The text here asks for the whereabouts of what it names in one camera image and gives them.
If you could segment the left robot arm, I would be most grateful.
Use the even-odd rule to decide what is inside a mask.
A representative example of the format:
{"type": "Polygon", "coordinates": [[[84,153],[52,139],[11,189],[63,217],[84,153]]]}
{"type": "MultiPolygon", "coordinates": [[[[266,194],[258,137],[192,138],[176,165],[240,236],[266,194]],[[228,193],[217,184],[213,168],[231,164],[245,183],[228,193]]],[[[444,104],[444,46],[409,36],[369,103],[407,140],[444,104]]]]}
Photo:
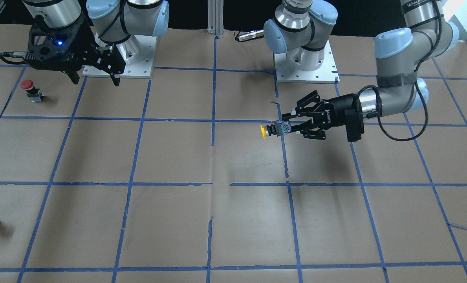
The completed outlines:
{"type": "MultiPolygon", "coordinates": [[[[297,132],[304,138],[324,140],[325,131],[344,126],[349,142],[361,139],[364,120],[405,113],[419,108],[428,115],[429,92],[418,75],[420,65],[453,48],[458,27],[445,21],[440,0],[402,0],[406,27],[374,38],[376,85],[356,93],[321,99],[313,91],[278,121],[260,128],[262,136],[297,132]]],[[[264,38],[274,54],[285,54],[302,71],[320,67],[325,44],[336,24],[336,8],[323,0],[284,0],[274,18],[264,23],[264,38]]]]}

